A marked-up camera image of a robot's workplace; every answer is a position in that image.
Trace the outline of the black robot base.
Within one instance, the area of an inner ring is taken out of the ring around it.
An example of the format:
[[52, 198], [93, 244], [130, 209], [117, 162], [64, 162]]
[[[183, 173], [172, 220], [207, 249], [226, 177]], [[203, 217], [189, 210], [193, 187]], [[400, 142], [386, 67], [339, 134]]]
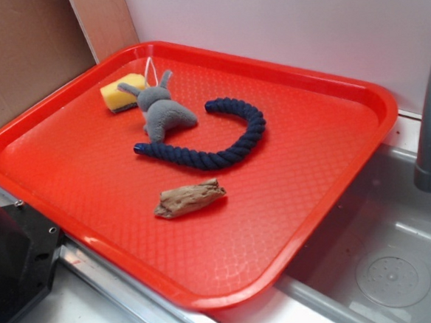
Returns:
[[0, 323], [16, 323], [50, 293], [62, 239], [29, 204], [0, 205]]

